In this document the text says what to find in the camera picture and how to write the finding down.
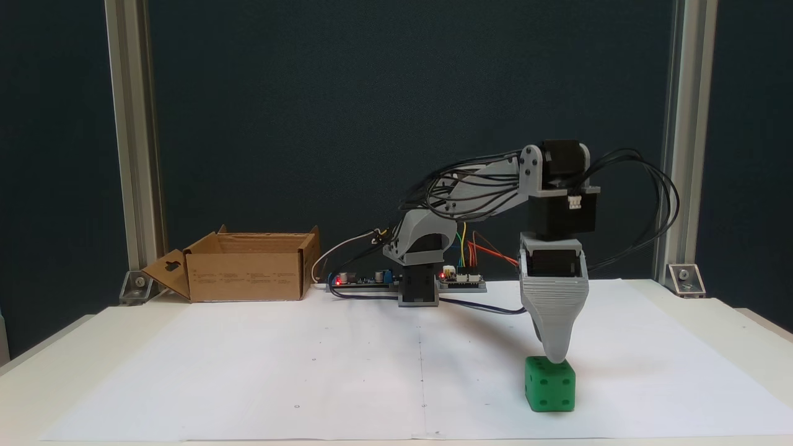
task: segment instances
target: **green dice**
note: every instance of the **green dice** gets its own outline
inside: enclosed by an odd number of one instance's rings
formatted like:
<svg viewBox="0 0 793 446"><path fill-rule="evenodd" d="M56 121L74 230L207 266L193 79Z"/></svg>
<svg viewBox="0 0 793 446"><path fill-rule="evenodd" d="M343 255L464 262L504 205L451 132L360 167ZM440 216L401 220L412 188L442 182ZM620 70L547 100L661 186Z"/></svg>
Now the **green dice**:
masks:
<svg viewBox="0 0 793 446"><path fill-rule="evenodd" d="M576 372L545 356L526 358L526 399L535 412L569 412L576 406Z"/></svg>

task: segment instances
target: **white connector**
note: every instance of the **white connector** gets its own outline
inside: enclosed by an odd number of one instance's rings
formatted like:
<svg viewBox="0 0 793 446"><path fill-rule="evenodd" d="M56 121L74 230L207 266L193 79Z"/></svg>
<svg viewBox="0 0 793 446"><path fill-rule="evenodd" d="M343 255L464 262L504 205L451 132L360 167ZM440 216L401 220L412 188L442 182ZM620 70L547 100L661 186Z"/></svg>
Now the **white connector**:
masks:
<svg viewBox="0 0 793 446"><path fill-rule="evenodd" d="M570 209L581 209L581 196L575 195L567 197L567 204L570 206Z"/></svg>

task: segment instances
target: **robotic arm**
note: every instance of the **robotic arm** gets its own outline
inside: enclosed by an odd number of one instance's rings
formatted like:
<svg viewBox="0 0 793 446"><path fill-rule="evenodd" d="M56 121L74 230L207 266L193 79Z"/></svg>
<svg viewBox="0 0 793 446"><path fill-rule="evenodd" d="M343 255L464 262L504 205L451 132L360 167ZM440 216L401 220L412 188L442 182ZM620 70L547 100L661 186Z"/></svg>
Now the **robotic arm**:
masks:
<svg viewBox="0 0 793 446"><path fill-rule="evenodd" d="M437 306L435 265L459 221L482 221L527 202L520 234L521 302L548 359L565 359L573 322L586 301L587 264L576 233L595 229L600 188L589 186L589 150L547 140L520 151L453 164L414 188L383 254L404 267L400 306Z"/></svg>

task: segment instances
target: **cardboard box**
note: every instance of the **cardboard box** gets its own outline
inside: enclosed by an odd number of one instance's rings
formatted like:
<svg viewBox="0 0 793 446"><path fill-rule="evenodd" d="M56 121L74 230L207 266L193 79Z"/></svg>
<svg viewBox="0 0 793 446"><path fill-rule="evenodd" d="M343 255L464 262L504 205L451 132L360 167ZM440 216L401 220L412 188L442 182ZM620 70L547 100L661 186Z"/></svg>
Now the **cardboard box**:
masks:
<svg viewBox="0 0 793 446"><path fill-rule="evenodd" d="M217 233L175 249L143 271L191 302L297 301L311 286L320 231Z"/></svg>

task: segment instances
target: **table surface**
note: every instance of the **table surface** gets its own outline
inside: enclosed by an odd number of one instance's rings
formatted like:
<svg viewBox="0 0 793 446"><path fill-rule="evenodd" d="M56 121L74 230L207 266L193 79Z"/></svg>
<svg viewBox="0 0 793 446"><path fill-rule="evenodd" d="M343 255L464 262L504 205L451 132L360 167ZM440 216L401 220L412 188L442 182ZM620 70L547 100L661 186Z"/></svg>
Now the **table surface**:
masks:
<svg viewBox="0 0 793 446"><path fill-rule="evenodd" d="M717 299L681 299L651 280L627 281L695 336L752 376L780 401L793 407L793 343ZM111 307L0 376L0 444L43 445L38 437L111 371L140 350L189 303L160 297L143 306ZM410 440L425 446L433 440ZM202 446L239 441L209 442ZM248 441L267 446L306 446L325 441ZM396 445L396 441L336 441L341 444ZM597 445L789 445L793 436L741 436L662 439L444 440L444 444L553 446ZM59 446L139 443L58 442ZM150 446L176 443L140 443Z"/></svg>

